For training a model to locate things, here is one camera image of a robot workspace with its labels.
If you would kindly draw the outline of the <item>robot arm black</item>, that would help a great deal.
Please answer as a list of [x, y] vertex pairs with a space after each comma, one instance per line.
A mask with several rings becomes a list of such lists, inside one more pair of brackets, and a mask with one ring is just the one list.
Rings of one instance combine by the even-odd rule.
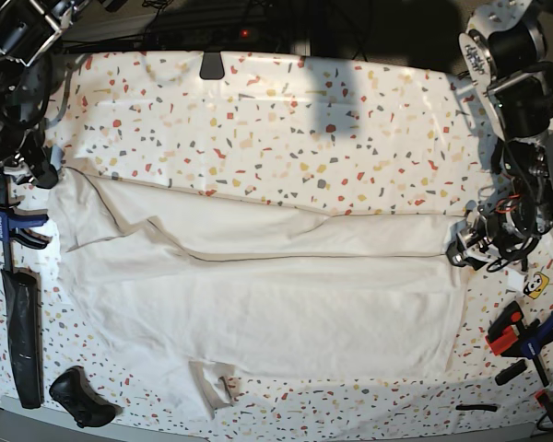
[[477, 96], [497, 137], [491, 170], [512, 191], [479, 205], [448, 246], [451, 265], [495, 273], [528, 255], [553, 229], [553, 62], [538, 21], [553, 1], [492, 1], [479, 6], [459, 36]]
[[5, 1], [0, 5], [0, 169], [21, 166], [25, 182], [51, 189], [58, 172], [44, 146], [53, 87], [50, 50], [88, 1]]

